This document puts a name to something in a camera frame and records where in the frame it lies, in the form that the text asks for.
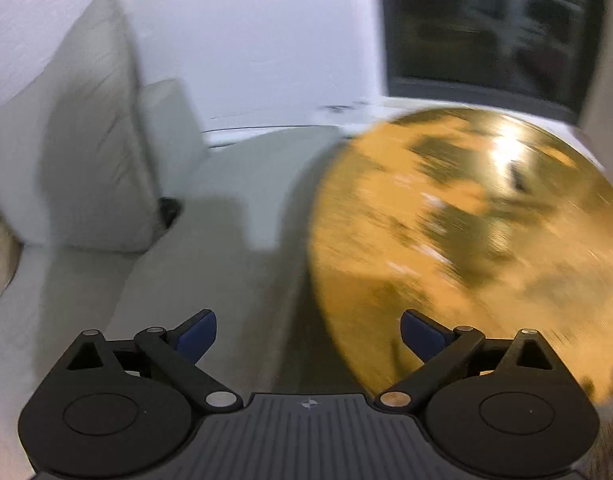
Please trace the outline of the gold round box lid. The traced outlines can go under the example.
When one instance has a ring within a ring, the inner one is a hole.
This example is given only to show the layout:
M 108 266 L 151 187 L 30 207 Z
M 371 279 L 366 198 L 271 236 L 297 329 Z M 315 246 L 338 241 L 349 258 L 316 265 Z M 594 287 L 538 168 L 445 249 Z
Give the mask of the gold round box lid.
M 349 141 L 317 191 L 309 263 L 369 393 L 421 366 L 399 329 L 417 309 L 490 338 L 534 328 L 593 401 L 613 395 L 613 187 L 529 122 L 435 108 Z

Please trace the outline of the houndstooth knit blanket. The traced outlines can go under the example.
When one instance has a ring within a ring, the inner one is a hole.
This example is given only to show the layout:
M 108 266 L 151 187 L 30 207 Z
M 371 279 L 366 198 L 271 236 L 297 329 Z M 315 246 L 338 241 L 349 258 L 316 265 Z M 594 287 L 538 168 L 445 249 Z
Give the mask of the houndstooth knit blanket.
M 597 407 L 599 435 L 583 467 L 587 479 L 613 480 L 613 396 Z

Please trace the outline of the large grey cushion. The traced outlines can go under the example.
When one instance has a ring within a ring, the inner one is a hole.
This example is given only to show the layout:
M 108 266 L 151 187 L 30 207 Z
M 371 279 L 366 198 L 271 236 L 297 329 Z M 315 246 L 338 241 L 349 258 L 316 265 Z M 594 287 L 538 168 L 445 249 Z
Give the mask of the large grey cushion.
M 160 229 L 120 0 L 93 0 L 0 107 L 0 214 L 30 245 L 143 252 Z

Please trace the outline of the small grey cushion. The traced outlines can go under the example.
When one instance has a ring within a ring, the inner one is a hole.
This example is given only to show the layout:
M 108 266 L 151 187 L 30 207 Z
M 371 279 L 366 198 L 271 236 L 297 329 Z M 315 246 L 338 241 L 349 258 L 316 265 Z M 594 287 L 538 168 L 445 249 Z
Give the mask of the small grey cushion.
M 209 157 L 183 84 L 165 79 L 138 94 L 138 114 L 161 197 L 182 198 L 192 173 Z

